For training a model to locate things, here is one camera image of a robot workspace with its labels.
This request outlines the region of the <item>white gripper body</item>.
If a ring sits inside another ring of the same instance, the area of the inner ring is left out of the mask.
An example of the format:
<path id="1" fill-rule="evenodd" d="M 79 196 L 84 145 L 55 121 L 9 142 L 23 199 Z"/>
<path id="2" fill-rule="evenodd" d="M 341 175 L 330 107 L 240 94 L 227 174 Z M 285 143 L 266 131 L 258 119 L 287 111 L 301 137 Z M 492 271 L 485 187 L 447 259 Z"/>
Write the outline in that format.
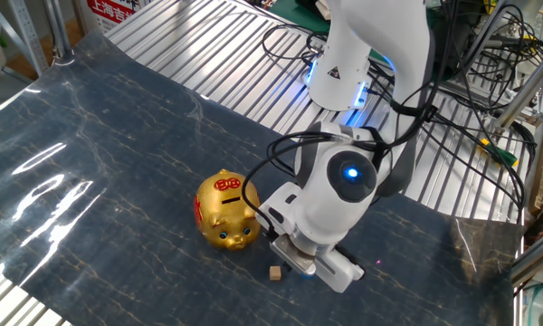
<path id="1" fill-rule="evenodd" d="M 270 248 L 295 271 L 317 276 L 333 291 L 344 292 L 365 274 L 339 246 L 361 215 L 339 223 L 328 200 L 319 201 L 317 214 L 309 213 L 312 208 L 305 191 L 287 182 L 260 206 L 257 220 L 273 233 Z"/>

